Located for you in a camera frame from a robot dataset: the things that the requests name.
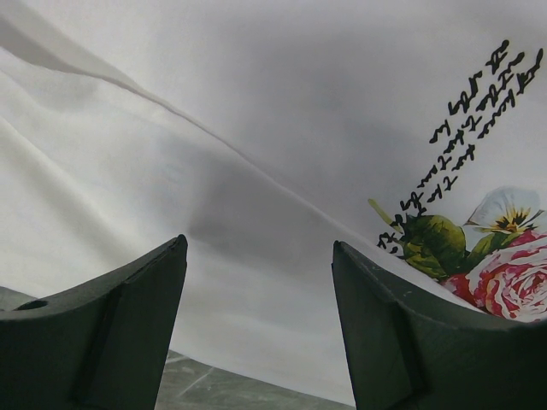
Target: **pansy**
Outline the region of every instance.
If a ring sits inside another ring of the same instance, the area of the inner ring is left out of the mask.
[[[463,226],[467,250],[493,232],[523,233],[547,228],[547,213],[534,190],[503,187],[492,191]]]

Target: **white cloth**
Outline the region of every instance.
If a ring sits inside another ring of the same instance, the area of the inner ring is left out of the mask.
[[[400,212],[445,147],[428,141],[447,102],[504,39],[533,66],[543,1],[25,0],[0,14],[24,39],[2,35],[9,51],[88,74],[1,54],[0,284],[44,296],[182,232],[173,348],[346,403],[334,240],[466,305],[375,247],[385,223],[368,199]],[[546,91],[540,69],[430,212],[462,224],[499,185],[547,203]]]

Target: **pink rose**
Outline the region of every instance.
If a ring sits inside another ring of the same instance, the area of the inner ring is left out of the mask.
[[[547,232],[524,232],[444,287],[496,316],[522,322],[547,318]]]

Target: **green leaf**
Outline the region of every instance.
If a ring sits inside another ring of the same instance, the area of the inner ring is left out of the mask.
[[[404,227],[404,259],[435,279],[461,272],[465,258],[465,235],[460,226],[440,215],[407,220]]]
[[[490,235],[483,237],[475,245],[467,259],[465,260],[465,270],[471,271],[476,267],[487,255],[491,254],[495,250],[507,248],[514,239],[516,239],[520,233],[503,233],[494,232]]]
[[[425,273],[430,278],[444,279],[448,275],[433,256],[428,247],[423,243],[409,242],[403,246],[403,258],[414,269]]]

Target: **gray floor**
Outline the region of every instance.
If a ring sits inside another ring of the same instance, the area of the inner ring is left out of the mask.
[[[0,287],[0,309],[10,310],[31,297]],[[281,389],[206,366],[169,352],[156,410],[350,410],[295,391]]]

